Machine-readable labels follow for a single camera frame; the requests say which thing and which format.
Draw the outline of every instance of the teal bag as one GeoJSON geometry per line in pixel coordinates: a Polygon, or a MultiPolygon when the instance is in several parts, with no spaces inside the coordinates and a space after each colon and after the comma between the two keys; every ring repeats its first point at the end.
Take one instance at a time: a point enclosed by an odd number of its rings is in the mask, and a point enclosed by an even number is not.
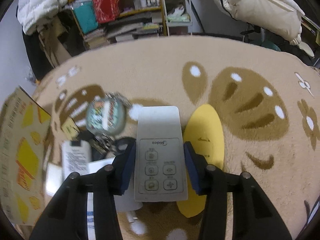
{"type": "Polygon", "coordinates": [[[72,9],[84,34],[98,28],[92,0],[76,0],[72,3],[72,9]]]}

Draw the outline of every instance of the white puffer jacket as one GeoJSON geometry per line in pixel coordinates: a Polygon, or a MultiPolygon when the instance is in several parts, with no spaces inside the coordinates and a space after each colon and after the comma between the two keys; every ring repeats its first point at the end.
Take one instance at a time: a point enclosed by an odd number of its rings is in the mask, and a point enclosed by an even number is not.
{"type": "Polygon", "coordinates": [[[31,35],[42,26],[51,22],[68,0],[19,0],[17,18],[23,32],[31,35]]]}
{"type": "Polygon", "coordinates": [[[236,20],[276,33],[291,45],[301,42],[301,16],[305,14],[293,0],[214,1],[222,12],[236,20]]]}

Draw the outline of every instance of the white rolling cart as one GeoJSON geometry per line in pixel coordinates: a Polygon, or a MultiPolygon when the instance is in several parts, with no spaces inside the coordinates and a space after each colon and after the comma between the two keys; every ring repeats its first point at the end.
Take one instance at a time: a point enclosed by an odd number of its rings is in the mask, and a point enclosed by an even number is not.
{"type": "Polygon", "coordinates": [[[164,7],[164,14],[165,14],[165,23],[167,25],[168,36],[170,36],[170,31],[169,31],[170,27],[180,27],[180,26],[190,27],[190,33],[192,35],[191,0],[184,0],[185,1],[185,4],[184,4],[185,5],[185,10],[190,15],[190,22],[173,22],[173,21],[169,22],[168,21],[167,8],[166,8],[165,1],[166,0],[162,0],[163,7],[164,7]]]}

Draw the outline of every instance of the beige fleece blanket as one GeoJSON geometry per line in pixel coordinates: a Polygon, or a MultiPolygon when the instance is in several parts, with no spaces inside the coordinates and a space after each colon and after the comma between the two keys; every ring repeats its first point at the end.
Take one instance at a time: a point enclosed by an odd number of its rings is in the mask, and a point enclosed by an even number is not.
{"type": "MultiPolygon", "coordinates": [[[[211,37],[125,42],[86,52],[50,72],[34,97],[52,115],[53,151],[61,164],[61,125],[85,125],[95,96],[119,91],[133,104],[120,136],[135,136],[141,106],[177,106],[182,128],[209,103],[225,137],[224,171],[250,172],[295,238],[320,186],[319,74],[293,55],[211,37]]],[[[129,223],[118,214],[124,239],[197,239],[201,214],[185,218],[176,203],[145,203],[129,223]]],[[[228,200],[226,239],[232,237],[228,200]]]]}

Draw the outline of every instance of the yellow oval object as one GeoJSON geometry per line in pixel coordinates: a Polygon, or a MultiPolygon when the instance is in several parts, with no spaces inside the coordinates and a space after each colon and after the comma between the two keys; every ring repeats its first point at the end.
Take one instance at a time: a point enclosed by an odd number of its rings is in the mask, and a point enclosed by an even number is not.
{"type": "MultiPolygon", "coordinates": [[[[224,137],[220,118],[211,105],[202,105],[194,111],[183,133],[183,142],[190,141],[195,152],[205,157],[208,164],[223,167],[224,137]]],[[[198,196],[192,189],[187,171],[188,200],[177,201],[182,215],[187,218],[199,214],[206,196],[198,196]]]]}

